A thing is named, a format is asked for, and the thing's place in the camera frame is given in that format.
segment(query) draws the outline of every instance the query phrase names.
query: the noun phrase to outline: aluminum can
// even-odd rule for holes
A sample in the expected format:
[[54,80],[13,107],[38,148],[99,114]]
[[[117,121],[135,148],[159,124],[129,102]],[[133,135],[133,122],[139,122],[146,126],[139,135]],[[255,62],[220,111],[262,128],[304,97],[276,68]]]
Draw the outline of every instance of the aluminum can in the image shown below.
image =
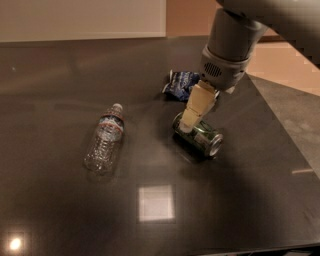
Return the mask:
[[179,124],[182,114],[182,112],[179,113],[173,120],[172,127],[175,133],[198,149],[205,157],[215,156],[221,147],[223,135],[203,120],[201,120],[190,133],[181,131]]

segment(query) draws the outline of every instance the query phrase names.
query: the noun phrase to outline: black table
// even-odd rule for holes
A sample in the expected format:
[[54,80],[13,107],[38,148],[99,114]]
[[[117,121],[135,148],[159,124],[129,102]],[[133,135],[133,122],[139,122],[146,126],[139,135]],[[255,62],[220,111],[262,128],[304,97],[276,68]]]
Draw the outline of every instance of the black table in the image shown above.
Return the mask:
[[[206,120],[204,160],[173,137],[205,37],[6,43],[0,48],[0,255],[198,255],[320,243],[320,182],[248,76]],[[125,136],[114,178],[83,157],[103,110]]]

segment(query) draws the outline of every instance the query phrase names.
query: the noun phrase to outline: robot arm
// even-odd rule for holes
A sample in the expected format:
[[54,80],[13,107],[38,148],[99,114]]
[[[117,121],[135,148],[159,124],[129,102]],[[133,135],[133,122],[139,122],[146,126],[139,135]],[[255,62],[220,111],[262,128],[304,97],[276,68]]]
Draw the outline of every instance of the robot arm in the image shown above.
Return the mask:
[[214,106],[217,90],[230,90],[243,77],[251,53],[268,27],[320,68],[319,0],[217,0],[201,81],[194,87],[180,129],[190,132]]

